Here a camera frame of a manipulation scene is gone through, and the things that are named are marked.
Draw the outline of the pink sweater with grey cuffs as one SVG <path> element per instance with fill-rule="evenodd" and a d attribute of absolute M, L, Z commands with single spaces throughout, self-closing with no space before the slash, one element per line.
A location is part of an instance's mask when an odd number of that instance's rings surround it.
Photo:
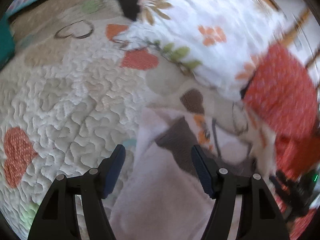
<path fill-rule="evenodd" d="M 276 135 L 254 114 L 235 114 L 235 131 L 214 118 L 168 108 L 145 108 L 133 170 L 112 209 L 117 239 L 200 239 L 214 201 L 205 194 L 191 160 L 199 144 L 234 174 L 275 169 Z"/>

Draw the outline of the red floral cushion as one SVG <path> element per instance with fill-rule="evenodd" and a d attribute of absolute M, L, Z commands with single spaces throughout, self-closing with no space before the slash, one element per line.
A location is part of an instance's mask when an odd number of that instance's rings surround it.
<path fill-rule="evenodd" d="M 276 166 L 287 178 L 297 181 L 319 164 L 317 92 L 308 71 L 286 47 L 269 47 L 244 103 L 276 133 Z"/>

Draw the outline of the quilted heart-pattern bedspread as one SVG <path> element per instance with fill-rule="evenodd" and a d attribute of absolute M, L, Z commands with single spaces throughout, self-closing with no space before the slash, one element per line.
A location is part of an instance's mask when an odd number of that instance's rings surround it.
<path fill-rule="evenodd" d="M 16 55 L 1 71 L 1 212 L 27 239 L 36 211 L 59 174 L 96 167 L 117 144 L 127 150 L 110 215 L 138 158 L 147 108 L 204 114 L 222 156 L 246 154 L 242 105 L 183 75 L 153 48 L 123 51 L 112 37 L 137 15 L 137 0 L 47 0 L 15 18 Z"/>

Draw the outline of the white floral pillow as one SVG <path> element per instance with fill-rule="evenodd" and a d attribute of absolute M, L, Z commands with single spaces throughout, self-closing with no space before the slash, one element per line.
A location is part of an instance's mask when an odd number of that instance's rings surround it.
<path fill-rule="evenodd" d="M 285 16 L 263 0 L 139 0 L 140 13 L 115 40 L 127 51 L 155 47 L 199 83 L 230 100 L 280 36 Z"/>

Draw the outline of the teal printed package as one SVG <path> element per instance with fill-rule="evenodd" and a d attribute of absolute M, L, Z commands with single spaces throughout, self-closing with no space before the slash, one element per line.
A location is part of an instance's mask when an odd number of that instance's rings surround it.
<path fill-rule="evenodd" d="M 15 54 L 15 42 L 10 30 L 8 18 L 4 15 L 0 22 L 0 70 Z"/>

